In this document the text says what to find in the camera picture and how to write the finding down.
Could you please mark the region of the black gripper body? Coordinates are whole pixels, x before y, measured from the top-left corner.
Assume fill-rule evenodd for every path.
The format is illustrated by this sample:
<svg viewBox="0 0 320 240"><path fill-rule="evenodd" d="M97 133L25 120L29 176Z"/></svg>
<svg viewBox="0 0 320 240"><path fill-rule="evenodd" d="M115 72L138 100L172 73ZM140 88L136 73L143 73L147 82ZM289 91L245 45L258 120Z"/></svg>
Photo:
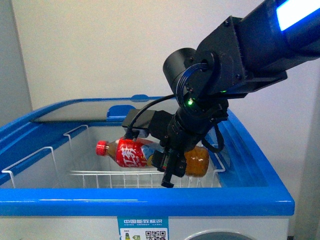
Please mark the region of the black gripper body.
<svg viewBox="0 0 320 240"><path fill-rule="evenodd" d="M195 118L179 109L175 114L166 111L156 111L150 121L149 131L153 137L160 140L163 152L156 151L151 164L159 171L164 172L163 161L165 152L176 150L179 153L173 175L186 175L187 162L184 153L197 146L208 132L208 120Z"/></svg>

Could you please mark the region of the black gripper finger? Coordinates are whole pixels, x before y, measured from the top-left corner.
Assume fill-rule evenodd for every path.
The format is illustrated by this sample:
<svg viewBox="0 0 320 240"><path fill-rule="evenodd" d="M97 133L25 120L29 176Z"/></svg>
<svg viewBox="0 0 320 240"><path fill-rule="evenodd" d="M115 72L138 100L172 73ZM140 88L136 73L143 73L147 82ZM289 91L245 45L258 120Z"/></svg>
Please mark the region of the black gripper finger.
<svg viewBox="0 0 320 240"><path fill-rule="evenodd" d="M174 184L171 183L172 175L175 173L176 165L179 159L179 152L170 149L164 153L163 165L164 174L162 178L161 185L165 188L173 188Z"/></svg>

